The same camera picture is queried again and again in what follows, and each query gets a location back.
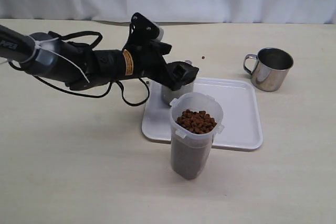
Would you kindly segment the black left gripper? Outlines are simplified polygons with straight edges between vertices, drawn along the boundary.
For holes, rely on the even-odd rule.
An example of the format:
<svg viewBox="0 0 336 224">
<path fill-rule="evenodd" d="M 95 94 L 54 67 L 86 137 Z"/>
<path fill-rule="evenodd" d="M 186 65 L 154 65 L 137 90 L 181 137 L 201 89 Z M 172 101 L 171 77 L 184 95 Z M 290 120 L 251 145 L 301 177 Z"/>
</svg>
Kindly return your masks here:
<svg viewBox="0 0 336 224">
<path fill-rule="evenodd" d="M 128 39 L 122 49 L 122 80 L 149 78 L 172 91 L 192 83 L 199 68 L 184 61 L 166 63 L 172 45 L 155 39 Z"/>
</svg>

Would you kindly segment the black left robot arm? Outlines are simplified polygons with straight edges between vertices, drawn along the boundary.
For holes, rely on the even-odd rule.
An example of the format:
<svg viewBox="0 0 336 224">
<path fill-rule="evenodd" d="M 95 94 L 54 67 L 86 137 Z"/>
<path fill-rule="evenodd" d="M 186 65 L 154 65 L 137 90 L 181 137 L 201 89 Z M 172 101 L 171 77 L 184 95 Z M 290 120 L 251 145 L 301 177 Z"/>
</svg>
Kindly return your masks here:
<svg viewBox="0 0 336 224">
<path fill-rule="evenodd" d="M 109 82 L 149 78 L 173 91 L 193 82 L 199 68 L 184 61 L 166 63 L 172 46 L 161 42 L 158 28 L 130 25 L 121 50 L 95 50 L 102 35 L 82 31 L 22 35 L 1 26 L 1 57 L 19 64 L 35 77 L 62 82 L 71 91 L 82 91 Z"/>
</svg>

